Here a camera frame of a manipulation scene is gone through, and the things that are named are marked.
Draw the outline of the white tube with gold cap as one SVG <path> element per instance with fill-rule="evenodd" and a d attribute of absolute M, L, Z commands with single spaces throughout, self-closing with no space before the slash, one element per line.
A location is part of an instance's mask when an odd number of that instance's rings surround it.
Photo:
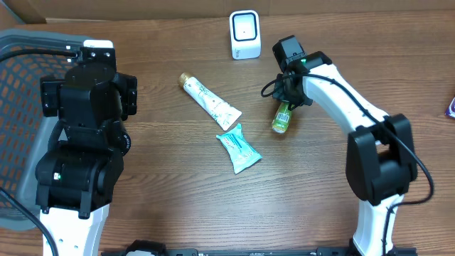
<path fill-rule="evenodd" d="M 227 131 L 242 115 L 242 112 L 218 97 L 194 75 L 182 73 L 178 78 L 182 87 L 223 129 Z"/>

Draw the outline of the teal wet wipes pack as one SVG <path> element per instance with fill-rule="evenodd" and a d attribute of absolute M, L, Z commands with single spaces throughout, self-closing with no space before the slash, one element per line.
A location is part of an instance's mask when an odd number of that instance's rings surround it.
<path fill-rule="evenodd" d="M 235 174 L 241 173 L 262 158 L 262 155 L 246 141 L 241 124 L 237 124 L 223 135 L 217 135 L 216 138 L 227 150 Z"/>

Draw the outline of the purple pink sanitary pad pack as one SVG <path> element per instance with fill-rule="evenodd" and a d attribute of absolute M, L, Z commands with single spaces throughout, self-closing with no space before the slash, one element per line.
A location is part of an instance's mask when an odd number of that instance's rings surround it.
<path fill-rule="evenodd" d="M 447 109 L 445 111 L 445 115 L 452 119 L 455 118 L 455 97 L 452 99 L 449 106 L 447 107 Z"/>

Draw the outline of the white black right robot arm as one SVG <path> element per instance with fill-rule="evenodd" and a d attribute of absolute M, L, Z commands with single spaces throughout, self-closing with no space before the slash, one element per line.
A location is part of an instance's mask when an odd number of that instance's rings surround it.
<path fill-rule="evenodd" d="M 416 255 L 392 243 L 397 207 L 417 178 L 410 121 L 370 104 L 321 51 L 307 54 L 295 36 L 272 48 L 281 70 L 271 95 L 294 110 L 317 102 L 347 136 L 346 178 L 359 200 L 347 255 Z"/>

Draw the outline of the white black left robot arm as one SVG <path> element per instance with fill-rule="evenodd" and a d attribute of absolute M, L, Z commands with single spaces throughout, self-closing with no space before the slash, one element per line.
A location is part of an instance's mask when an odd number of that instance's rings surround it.
<path fill-rule="evenodd" d="M 97 255 L 137 112 L 137 78 L 117 71 L 115 50 L 83 46 L 63 78 L 41 78 L 45 117 L 57 117 L 36 166 L 44 255 Z"/>

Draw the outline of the white barcode scanner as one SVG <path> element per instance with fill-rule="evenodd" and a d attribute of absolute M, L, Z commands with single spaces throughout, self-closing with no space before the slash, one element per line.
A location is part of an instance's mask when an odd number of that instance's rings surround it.
<path fill-rule="evenodd" d="M 258 58 L 262 50 L 259 15 L 254 10 L 234 11 L 229 17 L 232 58 Z"/>

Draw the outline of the grey plastic shopping basket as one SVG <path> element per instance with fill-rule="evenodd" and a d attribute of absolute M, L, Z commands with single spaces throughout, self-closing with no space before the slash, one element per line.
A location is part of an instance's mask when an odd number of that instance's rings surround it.
<path fill-rule="evenodd" d="M 79 50 L 88 36 L 45 31 L 1 31 L 1 55 L 22 49 Z M 40 78 L 63 78 L 74 66 L 67 57 L 22 55 L 1 61 L 1 188 L 32 214 L 36 205 L 36 164 L 48 150 L 57 117 L 43 117 Z M 1 196 L 1 228 L 30 230 L 35 225 Z"/>

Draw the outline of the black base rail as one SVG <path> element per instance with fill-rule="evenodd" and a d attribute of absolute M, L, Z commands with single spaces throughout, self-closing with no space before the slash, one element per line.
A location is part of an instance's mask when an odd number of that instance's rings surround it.
<path fill-rule="evenodd" d="M 354 256 L 360 255 L 352 241 L 348 247 L 318 247 L 313 250 L 197 250 L 168 249 L 163 243 L 135 240 L 126 249 L 101 252 L 101 256 Z"/>

